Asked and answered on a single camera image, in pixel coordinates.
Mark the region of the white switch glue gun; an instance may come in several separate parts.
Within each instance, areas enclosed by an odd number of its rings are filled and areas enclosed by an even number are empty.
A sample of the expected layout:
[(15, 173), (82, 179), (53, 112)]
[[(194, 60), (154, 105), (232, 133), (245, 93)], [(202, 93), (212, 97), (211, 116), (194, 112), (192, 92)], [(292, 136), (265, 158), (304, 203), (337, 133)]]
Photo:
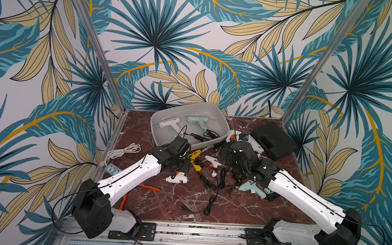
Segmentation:
[(186, 184), (188, 183), (189, 180), (188, 177), (186, 176), (186, 173), (178, 171), (174, 175), (165, 178), (165, 181), (172, 184), (180, 184), (180, 183)]

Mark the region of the white blue-trigger glue gun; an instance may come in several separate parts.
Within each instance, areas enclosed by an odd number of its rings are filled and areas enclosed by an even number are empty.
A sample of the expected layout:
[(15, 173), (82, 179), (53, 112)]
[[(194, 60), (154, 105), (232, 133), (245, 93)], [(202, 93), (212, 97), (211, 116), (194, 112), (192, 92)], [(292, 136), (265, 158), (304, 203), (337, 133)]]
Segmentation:
[(181, 128), (179, 127), (178, 123), (180, 122), (179, 117), (174, 117), (166, 120), (159, 121), (159, 123), (155, 126), (156, 128), (169, 128), (169, 132), (172, 130), (176, 131), (177, 133), (181, 132)]

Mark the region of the mint green glue gun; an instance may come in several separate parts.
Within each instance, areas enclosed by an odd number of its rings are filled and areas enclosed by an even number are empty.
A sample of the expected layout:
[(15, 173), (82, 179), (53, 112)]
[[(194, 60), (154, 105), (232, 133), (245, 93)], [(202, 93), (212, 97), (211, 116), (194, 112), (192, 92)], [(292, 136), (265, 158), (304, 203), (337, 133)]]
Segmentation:
[(196, 124), (198, 125), (202, 131), (206, 132), (207, 131), (207, 123), (209, 119), (207, 117), (196, 117), (196, 116), (188, 116), (186, 117), (186, 121), (191, 124)]

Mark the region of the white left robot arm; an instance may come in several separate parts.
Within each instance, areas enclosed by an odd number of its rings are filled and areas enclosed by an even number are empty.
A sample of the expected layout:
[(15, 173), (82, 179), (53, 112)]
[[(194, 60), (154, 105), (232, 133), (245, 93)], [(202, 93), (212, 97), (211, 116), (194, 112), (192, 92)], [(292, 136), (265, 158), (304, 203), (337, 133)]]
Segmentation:
[(177, 136), (169, 144), (152, 148), (144, 157), (127, 169), (106, 179), (94, 182), (86, 180), (80, 185), (74, 198), (71, 214), (87, 238), (95, 238), (110, 225), (114, 231), (139, 238), (141, 221), (128, 210), (113, 211), (123, 197), (144, 181), (161, 172), (181, 172), (189, 165), (187, 157), (191, 145), (187, 139)]

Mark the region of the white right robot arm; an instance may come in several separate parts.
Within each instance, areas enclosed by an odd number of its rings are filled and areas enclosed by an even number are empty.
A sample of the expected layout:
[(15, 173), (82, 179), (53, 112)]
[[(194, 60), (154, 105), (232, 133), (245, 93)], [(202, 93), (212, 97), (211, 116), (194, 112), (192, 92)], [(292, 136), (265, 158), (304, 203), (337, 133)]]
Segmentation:
[(226, 143), (220, 153), (223, 164), (253, 183), (284, 197), (314, 222), (303, 225), (283, 220), (265, 227), (278, 242), (299, 245), (357, 245), (362, 218), (353, 208), (343, 209), (323, 199), (269, 158), (260, 158), (247, 141)]

